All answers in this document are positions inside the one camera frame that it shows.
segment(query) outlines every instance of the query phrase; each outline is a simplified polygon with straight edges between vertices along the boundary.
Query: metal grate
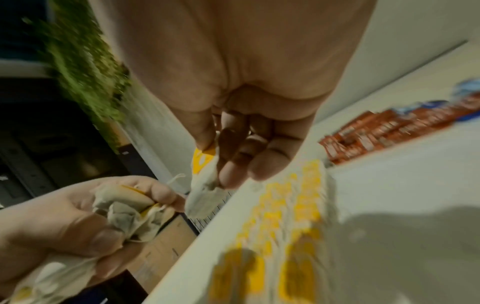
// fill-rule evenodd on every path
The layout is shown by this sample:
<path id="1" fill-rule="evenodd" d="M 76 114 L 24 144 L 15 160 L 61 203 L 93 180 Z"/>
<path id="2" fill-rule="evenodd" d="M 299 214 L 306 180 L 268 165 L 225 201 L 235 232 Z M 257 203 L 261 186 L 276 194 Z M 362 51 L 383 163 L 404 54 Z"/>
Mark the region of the metal grate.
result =
<path id="1" fill-rule="evenodd" d="M 200 233 L 202 232 L 206 227 L 207 225 L 210 223 L 211 220 L 213 220 L 213 218 L 215 217 L 215 215 L 217 215 L 220 210 L 222 209 L 222 207 L 229 201 L 229 199 L 232 197 L 232 194 L 234 192 L 228 192 L 228 196 L 226 197 L 226 199 L 223 200 L 222 203 L 220 203 L 220 205 L 218 205 L 215 209 L 215 211 L 213 211 L 212 213 L 210 213 L 210 215 L 206 218 L 206 219 L 198 219 L 198 218 L 190 218 L 190 222 L 195 226 L 195 228 L 197 229 L 197 231 Z"/>

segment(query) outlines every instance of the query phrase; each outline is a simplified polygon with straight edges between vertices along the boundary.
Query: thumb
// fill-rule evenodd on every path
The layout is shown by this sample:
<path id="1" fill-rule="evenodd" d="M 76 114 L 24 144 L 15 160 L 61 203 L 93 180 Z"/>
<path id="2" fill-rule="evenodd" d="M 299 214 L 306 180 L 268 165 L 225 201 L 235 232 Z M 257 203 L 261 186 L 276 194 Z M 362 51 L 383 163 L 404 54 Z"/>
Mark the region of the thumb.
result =
<path id="1" fill-rule="evenodd" d="M 109 226 L 106 218 L 76 209 L 66 201 L 31 204 L 29 223 L 19 229 L 16 242 L 83 256 L 105 256 L 122 247 L 121 231 Z"/>
<path id="2" fill-rule="evenodd" d="M 170 108 L 170 110 L 190 135 L 192 135 L 197 148 L 205 150 L 214 142 L 216 130 L 214 117 L 210 108 L 200 112 L 187 112 L 174 108 Z"/>

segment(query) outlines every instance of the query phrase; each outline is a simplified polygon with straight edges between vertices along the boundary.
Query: green foliage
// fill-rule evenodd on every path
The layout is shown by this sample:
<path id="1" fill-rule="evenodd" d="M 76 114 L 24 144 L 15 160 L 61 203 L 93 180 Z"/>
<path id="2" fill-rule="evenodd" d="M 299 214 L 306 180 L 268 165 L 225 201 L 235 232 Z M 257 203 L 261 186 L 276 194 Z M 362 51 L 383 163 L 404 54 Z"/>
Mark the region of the green foliage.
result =
<path id="1" fill-rule="evenodd" d="M 80 104 L 110 146 L 117 137 L 106 119 L 122 120 L 128 71 L 113 56 L 87 0 L 50 0 L 54 21 L 41 25 L 45 58 L 67 98 Z"/>

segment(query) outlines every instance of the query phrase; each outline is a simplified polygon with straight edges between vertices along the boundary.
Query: brown box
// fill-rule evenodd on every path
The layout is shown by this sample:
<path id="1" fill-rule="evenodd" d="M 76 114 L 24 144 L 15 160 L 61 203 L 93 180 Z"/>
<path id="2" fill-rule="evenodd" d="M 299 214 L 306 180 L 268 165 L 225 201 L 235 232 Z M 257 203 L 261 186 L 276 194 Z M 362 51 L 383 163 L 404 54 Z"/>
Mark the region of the brown box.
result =
<path id="1" fill-rule="evenodd" d="M 181 216 L 177 216 L 160 234 L 145 246 L 128 270 L 150 293 L 178 258 L 195 240 L 196 235 Z"/>

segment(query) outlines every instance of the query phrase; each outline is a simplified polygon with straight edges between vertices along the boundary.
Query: hand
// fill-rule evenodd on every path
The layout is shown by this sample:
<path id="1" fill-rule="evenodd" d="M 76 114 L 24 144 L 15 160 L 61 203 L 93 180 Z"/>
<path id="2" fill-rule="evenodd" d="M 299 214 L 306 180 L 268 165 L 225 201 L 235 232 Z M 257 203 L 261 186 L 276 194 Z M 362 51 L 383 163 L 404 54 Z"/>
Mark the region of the hand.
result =
<path id="1" fill-rule="evenodd" d="M 168 186 L 143 176 L 108 177 L 72 185 L 0 211 L 0 298 L 53 251 L 102 257 L 90 285 L 116 276 L 140 254 L 143 245 L 92 213 L 92 190 L 104 184 L 136 187 L 155 202 L 183 211 L 185 200 Z"/>
<path id="2" fill-rule="evenodd" d="M 284 169 L 353 55 L 375 0 L 95 0 L 113 51 L 206 149 L 220 183 Z"/>

